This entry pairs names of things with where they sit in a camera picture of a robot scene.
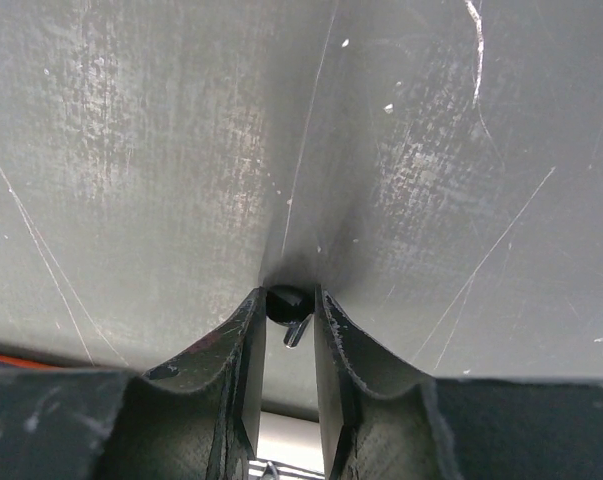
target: black knob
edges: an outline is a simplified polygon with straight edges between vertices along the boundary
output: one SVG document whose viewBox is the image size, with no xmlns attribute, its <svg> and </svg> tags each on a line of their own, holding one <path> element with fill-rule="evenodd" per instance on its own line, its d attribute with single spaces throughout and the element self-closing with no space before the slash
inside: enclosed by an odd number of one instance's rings
<svg viewBox="0 0 603 480">
<path fill-rule="evenodd" d="M 283 343 L 294 348 L 310 322 L 314 298 L 296 287 L 276 285 L 268 289 L 265 309 L 270 320 L 288 327 Z"/>
</svg>

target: red object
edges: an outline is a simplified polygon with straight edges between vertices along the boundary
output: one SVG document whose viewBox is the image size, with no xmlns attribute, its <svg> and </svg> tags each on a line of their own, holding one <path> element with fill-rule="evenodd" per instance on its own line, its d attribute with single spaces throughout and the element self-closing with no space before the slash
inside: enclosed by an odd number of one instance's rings
<svg viewBox="0 0 603 480">
<path fill-rule="evenodd" d="M 58 368 L 43 363 L 31 362 L 29 360 L 21 360 L 20 358 L 6 357 L 0 355 L 0 368 Z"/>
</svg>

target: gray plastic surface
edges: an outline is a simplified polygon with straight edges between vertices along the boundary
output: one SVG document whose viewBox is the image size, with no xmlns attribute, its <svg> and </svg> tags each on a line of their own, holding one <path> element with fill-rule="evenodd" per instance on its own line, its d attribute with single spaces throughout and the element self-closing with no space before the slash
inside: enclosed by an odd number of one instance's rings
<svg viewBox="0 0 603 480">
<path fill-rule="evenodd" d="M 603 0 L 1 1 L 0 350 L 145 370 L 263 280 L 436 375 L 603 376 Z"/>
</svg>

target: small black bolt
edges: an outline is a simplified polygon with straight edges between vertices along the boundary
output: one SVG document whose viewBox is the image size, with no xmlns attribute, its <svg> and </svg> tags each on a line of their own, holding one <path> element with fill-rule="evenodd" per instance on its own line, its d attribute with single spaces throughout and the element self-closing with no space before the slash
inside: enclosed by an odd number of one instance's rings
<svg viewBox="0 0 603 480">
<path fill-rule="evenodd" d="M 276 285 L 268 289 L 265 309 L 270 320 L 288 327 L 283 343 L 294 348 L 310 322 L 314 298 L 296 287 Z"/>
</svg>

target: gray panel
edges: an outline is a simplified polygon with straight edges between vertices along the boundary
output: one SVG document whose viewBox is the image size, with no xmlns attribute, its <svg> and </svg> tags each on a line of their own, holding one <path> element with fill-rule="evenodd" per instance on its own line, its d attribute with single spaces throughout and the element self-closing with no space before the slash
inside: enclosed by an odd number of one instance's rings
<svg viewBox="0 0 603 480">
<path fill-rule="evenodd" d="M 0 345 L 145 369 L 291 280 L 430 373 L 603 376 L 603 0 L 0 2 Z"/>
</svg>

